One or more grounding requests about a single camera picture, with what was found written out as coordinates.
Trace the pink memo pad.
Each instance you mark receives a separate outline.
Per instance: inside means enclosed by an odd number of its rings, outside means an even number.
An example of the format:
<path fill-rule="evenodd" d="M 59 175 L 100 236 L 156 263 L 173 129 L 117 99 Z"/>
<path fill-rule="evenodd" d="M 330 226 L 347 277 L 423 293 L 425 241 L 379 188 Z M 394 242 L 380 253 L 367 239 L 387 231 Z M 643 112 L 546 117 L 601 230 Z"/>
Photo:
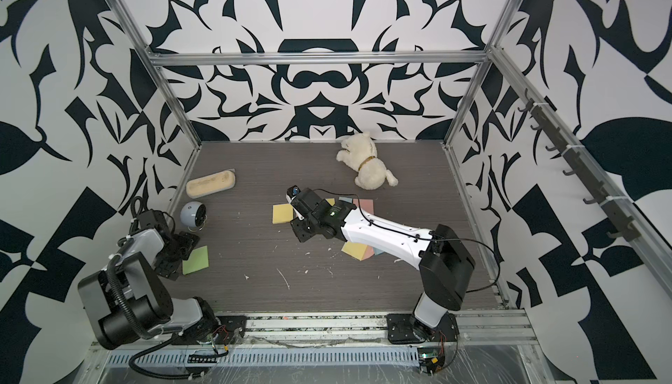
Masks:
<path fill-rule="evenodd" d="M 362 211 L 367 212 L 368 214 L 373 214 L 375 210 L 374 200 L 356 200 L 355 204 L 357 207 L 362 209 Z"/>

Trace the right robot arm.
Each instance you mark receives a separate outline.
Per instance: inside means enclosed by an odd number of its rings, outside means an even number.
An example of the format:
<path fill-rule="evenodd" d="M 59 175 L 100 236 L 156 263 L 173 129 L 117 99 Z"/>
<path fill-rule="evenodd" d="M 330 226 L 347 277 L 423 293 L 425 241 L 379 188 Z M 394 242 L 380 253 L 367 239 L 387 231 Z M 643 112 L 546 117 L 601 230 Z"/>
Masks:
<path fill-rule="evenodd" d="M 286 196 L 297 214 L 290 225 L 300 242 L 321 235 L 365 244 L 418 270 L 423 293 L 411 319 L 420 331 L 436 330 L 447 312 L 461 309 L 475 261 L 463 240 L 448 226 L 404 226 L 369 214 L 351 202 L 337 200 L 331 204 L 310 188 L 292 186 Z"/>

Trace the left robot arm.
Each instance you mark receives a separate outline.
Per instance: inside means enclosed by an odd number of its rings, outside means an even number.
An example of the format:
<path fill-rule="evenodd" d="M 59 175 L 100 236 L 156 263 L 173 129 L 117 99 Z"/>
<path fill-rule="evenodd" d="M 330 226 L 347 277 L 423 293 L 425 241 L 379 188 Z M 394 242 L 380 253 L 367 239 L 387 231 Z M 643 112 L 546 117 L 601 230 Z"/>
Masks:
<path fill-rule="evenodd" d="M 108 350 L 160 335 L 178 343 L 203 340 L 221 323 L 203 298 L 172 298 L 165 279 L 178 276 L 199 237 L 177 232 L 167 212 L 133 215 L 129 233 L 100 271 L 82 279 L 78 292 L 97 342 Z"/>

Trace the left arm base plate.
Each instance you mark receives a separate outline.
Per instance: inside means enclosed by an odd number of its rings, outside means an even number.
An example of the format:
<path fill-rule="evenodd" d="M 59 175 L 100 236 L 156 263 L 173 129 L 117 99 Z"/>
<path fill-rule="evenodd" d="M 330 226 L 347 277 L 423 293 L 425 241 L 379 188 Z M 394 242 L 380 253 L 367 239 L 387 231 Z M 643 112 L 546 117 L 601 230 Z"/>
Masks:
<path fill-rule="evenodd" d="M 205 319 L 177 336 L 175 345 L 210 344 L 232 345 L 243 340 L 248 317 L 244 315 L 218 316 Z"/>

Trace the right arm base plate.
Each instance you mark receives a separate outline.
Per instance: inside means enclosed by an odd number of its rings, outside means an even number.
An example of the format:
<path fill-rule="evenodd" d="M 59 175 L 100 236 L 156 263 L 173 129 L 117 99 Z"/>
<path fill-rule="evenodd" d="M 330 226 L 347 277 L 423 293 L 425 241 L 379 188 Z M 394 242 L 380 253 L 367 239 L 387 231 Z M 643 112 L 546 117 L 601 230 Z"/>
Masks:
<path fill-rule="evenodd" d="M 393 345 L 411 345 L 421 343 L 456 342 L 459 336 L 456 317 L 446 314 L 439 325 L 430 328 L 411 314 L 388 314 L 387 339 Z"/>

